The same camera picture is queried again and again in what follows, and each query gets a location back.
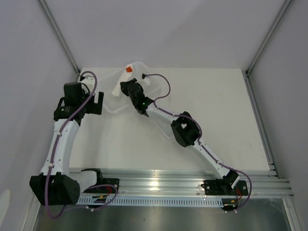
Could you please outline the white paper napkin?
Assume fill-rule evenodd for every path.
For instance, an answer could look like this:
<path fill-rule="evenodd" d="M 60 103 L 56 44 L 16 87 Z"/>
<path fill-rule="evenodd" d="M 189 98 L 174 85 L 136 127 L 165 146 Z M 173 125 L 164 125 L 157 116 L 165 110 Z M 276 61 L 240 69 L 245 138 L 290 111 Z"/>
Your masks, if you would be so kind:
<path fill-rule="evenodd" d="M 128 66 L 131 66 L 131 68 L 132 68 L 133 71 L 134 71 L 133 64 L 128 64 L 128 65 L 126 65 L 126 67 L 128 67 Z M 129 79 L 130 79 L 130 78 L 132 77 L 132 75 L 133 75 L 133 72 L 131 72 L 131 73 L 127 73 L 127 72 L 126 72 L 126 67 L 125 67 L 125 69 L 123 70 L 123 72 L 122 72 L 120 78 L 119 78 L 118 81 L 117 81 L 117 84 L 115 85 L 114 89 L 113 89 L 112 92 L 111 92 L 111 94 L 112 94 L 113 96 L 115 96 L 115 97 L 119 97 L 119 96 L 120 96 L 120 93 L 121 93 L 121 85 L 120 85 L 120 83 L 121 83 L 121 82 L 127 82 L 127 81 L 129 81 Z"/>

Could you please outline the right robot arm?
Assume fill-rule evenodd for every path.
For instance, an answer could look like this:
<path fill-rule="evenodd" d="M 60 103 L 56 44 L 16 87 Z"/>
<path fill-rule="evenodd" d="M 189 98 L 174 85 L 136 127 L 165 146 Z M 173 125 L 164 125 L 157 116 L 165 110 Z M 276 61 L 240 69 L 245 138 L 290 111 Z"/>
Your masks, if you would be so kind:
<path fill-rule="evenodd" d="M 173 136 L 180 146 L 191 149 L 212 167 L 223 193 L 231 194 L 237 189 L 237 183 L 240 180 L 239 174 L 225 166 L 222 160 L 205 144 L 200 125 L 188 112 L 176 114 L 158 107 L 154 100 L 144 95 L 143 88 L 136 79 L 121 82 L 120 87 L 122 93 L 130 98 L 139 114 L 170 126 Z"/>

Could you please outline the large white plastic basket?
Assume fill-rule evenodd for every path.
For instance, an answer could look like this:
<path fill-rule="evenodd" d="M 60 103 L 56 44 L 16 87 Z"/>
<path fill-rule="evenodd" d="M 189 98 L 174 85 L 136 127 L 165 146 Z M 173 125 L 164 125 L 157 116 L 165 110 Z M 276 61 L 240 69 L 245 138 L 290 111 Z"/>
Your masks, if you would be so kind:
<path fill-rule="evenodd" d="M 104 92 L 104 109 L 117 116 L 133 107 L 132 100 L 156 96 L 161 86 L 156 79 L 143 77 L 149 73 L 144 63 L 136 61 L 99 77 L 99 86 Z"/>

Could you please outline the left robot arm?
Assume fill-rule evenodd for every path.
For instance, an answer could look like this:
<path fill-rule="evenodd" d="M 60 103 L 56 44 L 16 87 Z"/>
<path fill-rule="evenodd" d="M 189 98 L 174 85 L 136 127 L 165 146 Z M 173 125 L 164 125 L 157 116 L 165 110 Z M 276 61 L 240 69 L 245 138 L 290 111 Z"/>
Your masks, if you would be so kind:
<path fill-rule="evenodd" d="M 103 98 L 103 92 L 95 93 L 84 83 L 64 85 L 64 97 L 53 113 L 54 132 L 46 162 L 29 182 L 41 205 L 75 205 L 88 188 L 96 193 L 104 188 L 96 168 L 81 171 L 75 180 L 69 177 L 70 156 L 81 121 L 85 114 L 101 115 Z"/>

